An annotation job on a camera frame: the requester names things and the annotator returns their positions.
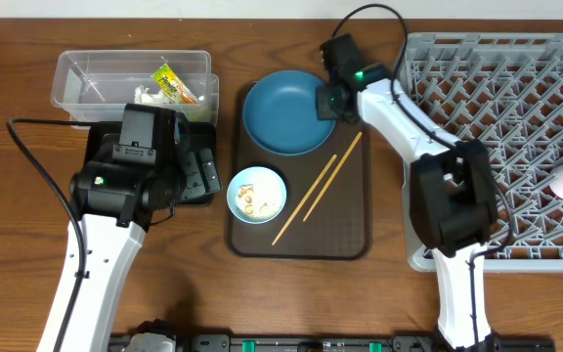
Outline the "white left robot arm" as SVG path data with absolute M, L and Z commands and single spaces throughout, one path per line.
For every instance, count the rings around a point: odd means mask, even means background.
M 65 264 L 39 350 L 107 349 L 154 213 L 194 198 L 190 175 L 215 168 L 210 150 L 156 162 L 151 150 L 114 146 L 100 149 L 74 174 Z

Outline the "light blue food bowl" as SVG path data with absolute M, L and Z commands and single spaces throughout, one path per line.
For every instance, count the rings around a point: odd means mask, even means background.
M 252 166 L 238 172 L 227 189 L 230 212 L 247 224 L 258 225 L 277 217 L 287 198 L 283 178 L 274 170 Z

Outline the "short wooden chopstick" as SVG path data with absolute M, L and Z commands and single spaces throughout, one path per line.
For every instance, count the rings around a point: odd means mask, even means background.
M 340 161 L 338 162 L 338 164 L 336 165 L 336 167 L 333 169 L 333 171 L 331 172 L 331 174 L 329 175 L 328 179 L 326 180 L 325 184 L 323 185 L 322 189 L 320 190 L 320 192 L 318 193 L 317 197 L 315 198 L 315 200 L 313 201 L 312 205 L 310 206 L 308 212 L 306 213 L 306 215 L 303 218 L 303 222 L 307 221 L 307 219 L 310 217 L 310 215 L 312 214 L 312 212 L 314 211 L 314 209 L 316 208 L 316 206 L 319 204 L 319 202 L 321 201 L 322 197 L 324 196 L 325 192 L 328 190 L 329 186 L 331 185 L 331 183 L 333 182 L 333 180 L 335 179 L 335 177 L 337 176 L 337 174 L 339 173 L 340 169 L 342 168 L 342 166 L 344 165 L 344 163 L 346 162 L 346 160 L 348 159 L 348 157 L 350 156 L 351 152 L 355 149 L 356 145 L 359 143 L 359 141 L 361 140 L 363 136 L 363 132 L 358 132 L 358 134 L 356 135 L 356 137 L 354 138 L 354 140 L 352 141 L 352 143 L 350 144 L 349 148 L 346 150 L 345 154 L 343 155 L 343 157 L 341 157 Z

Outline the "long wooden chopstick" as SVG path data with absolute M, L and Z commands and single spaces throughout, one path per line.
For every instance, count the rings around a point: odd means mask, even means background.
M 283 224 L 283 226 L 281 227 L 280 231 L 278 232 L 278 234 L 276 235 L 276 237 L 274 238 L 274 240 L 272 241 L 271 245 L 274 246 L 276 245 L 276 243 L 279 241 L 279 239 L 282 237 L 282 235 L 284 234 L 284 232 L 286 231 L 286 229 L 289 227 L 289 225 L 292 223 L 292 221 L 295 219 L 295 217 L 297 216 L 297 214 L 299 213 L 299 211 L 302 209 L 302 207 L 304 206 L 305 202 L 307 201 L 307 199 L 310 197 L 310 195 L 312 194 L 312 192 L 316 189 L 316 187 L 319 185 L 319 183 L 321 182 L 321 180 L 324 178 L 324 176 L 326 175 L 326 173 L 328 172 L 328 170 L 330 169 L 330 167 L 333 165 L 333 163 L 336 161 L 337 159 L 337 154 L 333 154 L 332 157 L 329 159 L 329 161 L 327 162 L 327 164 L 325 165 L 325 167 L 322 169 L 322 171 L 320 172 L 320 174 L 318 175 L 318 177 L 315 179 L 315 181 L 312 183 L 312 185 L 310 186 L 310 188 L 308 189 L 308 191 L 305 193 L 305 195 L 303 196 L 303 198 L 299 201 L 299 203 L 297 204 L 297 206 L 294 208 L 294 210 L 291 212 L 290 216 L 287 218 L 287 220 L 285 221 L 285 223 Z

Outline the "dark blue plate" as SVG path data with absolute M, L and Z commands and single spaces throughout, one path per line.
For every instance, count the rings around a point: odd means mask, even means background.
M 301 155 L 322 145 L 335 122 L 320 120 L 317 89 L 325 84 L 301 70 L 281 70 L 259 80 L 243 103 L 242 122 L 249 137 L 274 154 Z

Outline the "yellow green snack wrapper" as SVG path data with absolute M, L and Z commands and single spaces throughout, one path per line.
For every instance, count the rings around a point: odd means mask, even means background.
M 152 78 L 160 87 L 161 92 L 175 104 L 198 104 L 198 98 L 179 78 L 173 69 L 164 64 L 153 75 Z

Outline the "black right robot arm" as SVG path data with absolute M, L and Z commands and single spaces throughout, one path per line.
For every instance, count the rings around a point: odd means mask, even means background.
M 370 125 L 404 162 L 407 226 L 432 252 L 445 347 L 492 350 L 483 269 L 498 205 L 486 148 L 437 125 L 382 64 L 327 64 L 325 70 L 319 117 Z

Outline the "white tissue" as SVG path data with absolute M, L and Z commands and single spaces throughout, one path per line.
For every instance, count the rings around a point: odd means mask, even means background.
M 150 94 L 149 89 L 143 85 L 135 89 L 134 103 L 138 105 L 168 105 L 171 100 L 162 92 Z

